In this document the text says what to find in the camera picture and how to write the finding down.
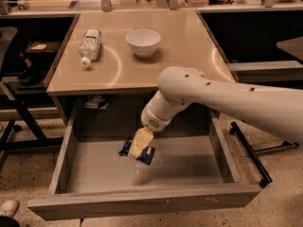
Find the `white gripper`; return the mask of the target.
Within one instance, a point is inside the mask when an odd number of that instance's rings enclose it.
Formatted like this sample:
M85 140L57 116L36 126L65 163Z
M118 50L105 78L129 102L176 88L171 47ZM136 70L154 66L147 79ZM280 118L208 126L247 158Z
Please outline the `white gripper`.
M141 123L146 128L136 131L128 153L130 158L138 158L143 149L152 141L153 132L162 131L170 123L170 119L160 119L150 107L145 107L141 114Z

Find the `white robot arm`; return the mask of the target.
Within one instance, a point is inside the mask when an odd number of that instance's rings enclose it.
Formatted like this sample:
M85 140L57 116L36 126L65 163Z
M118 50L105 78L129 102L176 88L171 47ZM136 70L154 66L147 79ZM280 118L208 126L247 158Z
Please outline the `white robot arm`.
M208 79L196 68L172 66L158 76L158 91L141 114L128 156L136 159L156 131L192 103L227 114L289 143L303 144L303 91Z

